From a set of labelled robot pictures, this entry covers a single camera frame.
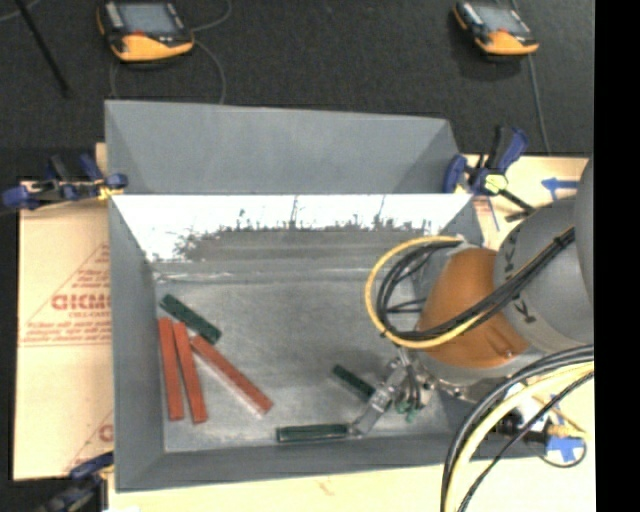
green object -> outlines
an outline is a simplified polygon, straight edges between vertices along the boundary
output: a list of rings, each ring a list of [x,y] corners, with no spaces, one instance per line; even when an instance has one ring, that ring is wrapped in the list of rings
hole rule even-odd
[[[351,386],[366,402],[376,392],[376,388],[363,381],[357,375],[351,373],[339,364],[333,367],[333,374],[340,380]]]
[[[408,413],[407,413],[407,417],[405,418],[407,423],[413,423],[413,420],[416,419],[416,416],[418,415],[419,410],[418,409],[411,409]]]
[[[396,412],[398,414],[405,414],[410,408],[411,404],[406,400],[403,400],[402,402],[398,402],[396,404]]]
[[[329,441],[332,439],[343,439],[348,435],[349,425],[346,423],[325,423],[276,429],[276,439],[279,443]]]
[[[160,301],[160,307],[214,345],[222,336],[220,329],[207,322],[198,313],[184,305],[173,295],[167,294]]]

yellow device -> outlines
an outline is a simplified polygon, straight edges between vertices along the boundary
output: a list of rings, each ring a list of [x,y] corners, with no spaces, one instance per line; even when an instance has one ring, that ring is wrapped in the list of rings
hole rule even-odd
[[[518,13],[508,7],[457,2],[453,14],[487,57],[522,57],[534,53],[540,46]]]
[[[123,62],[161,62],[189,52],[195,44],[171,2],[110,0],[98,8],[97,22]]]

red block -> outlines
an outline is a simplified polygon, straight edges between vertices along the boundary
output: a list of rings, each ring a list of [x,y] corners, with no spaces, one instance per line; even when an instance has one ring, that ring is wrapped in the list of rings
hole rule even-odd
[[[169,420],[181,420],[184,418],[184,407],[182,405],[178,355],[176,353],[171,319],[166,317],[159,318],[158,328],[160,330],[160,355],[162,356],[162,371],[164,373]]]
[[[196,335],[191,338],[191,346],[196,354],[225,381],[232,384],[257,412],[265,414],[271,409],[273,402],[202,336]]]
[[[202,423],[208,418],[207,409],[202,397],[202,388],[200,387],[200,378],[193,361],[193,353],[189,344],[189,333],[184,322],[175,322],[173,324],[173,334],[176,339],[176,348],[178,349],[178,358],[180,360],[180,368],[182,369],[182,379],[187,390],[187,398],[189,399],[189,408],[191,409],[191,418],[194,423]]]

black floor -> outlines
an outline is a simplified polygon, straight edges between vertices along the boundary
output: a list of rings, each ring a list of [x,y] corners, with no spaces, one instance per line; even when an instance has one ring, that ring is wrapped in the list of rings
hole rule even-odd
[[[73,94],[62,96],[14,0],[0,0],[2,189],[42,172],[49,154],[103,140],[103,101],[114,95],[444,117],[465,153],[488,151],[494,127],[507,124],[527,133],[529,154],[593,155],[595,0],[521,0],[541,46],[511,64],[480,56],[453,20],[452,0],[176,0],[192,27],[231,13],[196,32],[204,48],[146,71],[114,67],[97,31],[97,0],[24,1]],[[63,483],[7,481],[15,217],[0,217],[0,241],[0,510],[17,512]]]

blue clamp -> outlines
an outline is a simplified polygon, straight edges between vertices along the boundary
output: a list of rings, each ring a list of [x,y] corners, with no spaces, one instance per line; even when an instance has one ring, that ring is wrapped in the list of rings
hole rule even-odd
[[[505,136],[505,128],[498,126],[493,147],[486,159],[480,156],[475,167],[467,159],[455,155],[445,170],[442,191],[452,193],[458,185],[474,195],[498,195],[506,187],[507,169],[525,152],[529,139],[519,128],[511,128],[511,138]]]
[[[542,186],[546,188],[551,194],[553,201],[558,200],[557,190],[560,189],[577,189],[578,180],[559,180],[558,178],[547,178],[542,180]]]
[[[49,158],[44,179],[5,190],[2,202],[7,208],[35,210],[41,206],[65,201],[79,201],[103,195],[107,191],[124,189],[129,180],[124,174],[104,176],[88,153],[79,157],[87,179],[72,180],[58,155]]]
[[[564,425],[565,421],[562,418],[558,418],[558,424]],[[579,437],[559,437],[549,435],[545,444],[545,452],[548,456],[550,452],[560,452],[562,458],[562,464],[570,466],[580,462],[584,457],[587,445],[584,439]],[[582,456],[576,456],[576,450],[582,451]]]
[[[56,494],[47,503],[36,508],[35,512],[79,511],[96,496],[98,488],[105,492],[105,480],[99,475],[99,471],[113,465],[113,463],[113,452],[108,452],[72,469],[69,478],[74,483]]]

